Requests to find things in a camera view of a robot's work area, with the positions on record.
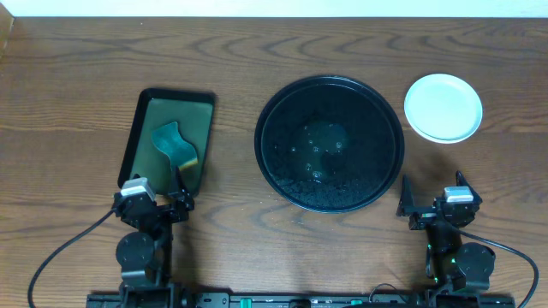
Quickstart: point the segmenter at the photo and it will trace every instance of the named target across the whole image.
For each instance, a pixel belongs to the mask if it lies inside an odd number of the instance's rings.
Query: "round black tray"
[[[366,206],[392,185],[403,160],[402,126],[370,86],[341,76],[298,80],[265,106],[255,156],[290,202],[318,212]]]

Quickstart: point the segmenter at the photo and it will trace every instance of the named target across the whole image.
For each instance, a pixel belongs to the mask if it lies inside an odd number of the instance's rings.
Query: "white plate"
[[[464,80],[448,74],[417,80],[409,88],[404,109],[419,135],[444,144],[470,137],[483,116],[478,93]]]

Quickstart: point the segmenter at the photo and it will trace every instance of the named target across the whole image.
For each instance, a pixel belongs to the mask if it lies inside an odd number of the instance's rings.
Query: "cable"
[[[33,290],[34,290],[34,285],[36,284],[36,281],[38,280],[38,277],[40,276],[40,274],[42,273],[42,270],[44,270],[44,268],[48,265],[48,263],[56,256],[59,254],[59,252],[62,252],[63,249],[67,248],[68,246],[70,246],[71,244],[73,244],[74,242],[76,242],[77,240],[81,239],[82,237],[84,237],[84,235],[92,232],[98,225],[100,225],[101,223],[103,223],[107,218],[109,218],[110,215],[112,215],[112,213],[114,213],[113,210],[109,210],[109,212],[103,216],[103,218],[99,219],[97,222],[95,222],[90,228],[87,228],[86,230],[84,230],[84,232],[76,235],[74,238],[68,240],[66,243],[62,244],[61,246],[59,246],[59,248],[57,248],[43,263],[42,265],[40,265],[40,267],[36,270],[36,273],[34,273],[34,277],[32,278],[31,280],[31,283],[28,285],[28,292],[27,292],[27,299],[28,299],[28,305],[30,308],[36,308],[36,305],[34,305],[34,300],[33,300]]]
[[[376,287],[373,288],[373,290],[371,291],[371,293],[369,293],[369,302],[372,303],[373,302],[373,295],[375,294],[375,292],[377,292],[377,290],[382,287],[382,286],[388,286],[388,287],[391,287],[393,288],[394,290],[396,290],[397,292],[397,295],[400,297],[400,299],[403,300],[403,302],[405,304],[408,304],[407,300],[405,300],[402,296],[402,294],[400,293],[400,290],[397,289],[397,287],[394,287],[392,286],[391,284],[389,283],[381,283],[381,284],[378,284]]]
[[[470,234],[468,232],[464,232],[464,231],[460,230],[459,228],[453,226],[450,222],[448,222],[445,219],[445,214],[443,212],[438,216],[441,218],[441,220],[443,222],[446,222],[451,227],[451,229],[453,229],[453,231],[455,231],[455,232],[457,232],[461,235],[464,235],[464,236],[466,236],[466,237],[468,237],[472,240],[477,240],[477,241],[480,241],[480,242],[484,242],[488,245],[495,246],[496,248],[500,248],[500,249],[505,250],[507,252],[512,252],[516,256],[525,259],[527,262],[529,262],[529,264],[531,264],[531,267],[533,268],[533,284],[531,285],[531,288],[529,289],[529,292],[527,292],[527,295],[525,296],[525,299],[523,299],[521,304],[518,306],[518,308],[524,308],[525,305],[527,305],[527,303],[531,299],[531,297],[533,297],[534,291],[537,289],[537,286],[539,285],[540,273],[539,273],[539,268],[537,267],[537,264],[528,255],[526,255],[525,253],[520,252],[520,251],[518,251],[518,250],[516,250],[512,247],[508,247],[506,245],[497,243],[494,240],[484,239],[482,237],[479,237],[478,235]]]

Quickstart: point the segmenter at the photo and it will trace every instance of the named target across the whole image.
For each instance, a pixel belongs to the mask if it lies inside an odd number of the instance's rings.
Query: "wooden table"
[[[462,77],[484,106],[456,145],[423,140],[403,98],[419,77]],[[218,95],[196,210],[175,226],[173,273],[194,289],[367,293],[417,288],[426,235],[395,216],[398,181],[340,215],[289,204],[255,162],[259,112],[289,82],[340,74],[377,89],[404,127],[418,200],[430,204],[462,170],[484,198],[469,232],[529,254],[548,273],[548,21],[497,19],[20,18],[0,61],[0,306],[27,305],[42,261],[110,208],[141,90]],[[46,268],[39,306],[76,307],[116,290],[115,217]],[[520,302],[532,271],[495,249],[491,291]],[[543,280],[530,307],[548,305]]]

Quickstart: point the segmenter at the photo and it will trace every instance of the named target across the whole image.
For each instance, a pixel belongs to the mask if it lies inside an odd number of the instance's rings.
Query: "white wall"
[[[0,0],[13,16],[548,17],[548,0]]]

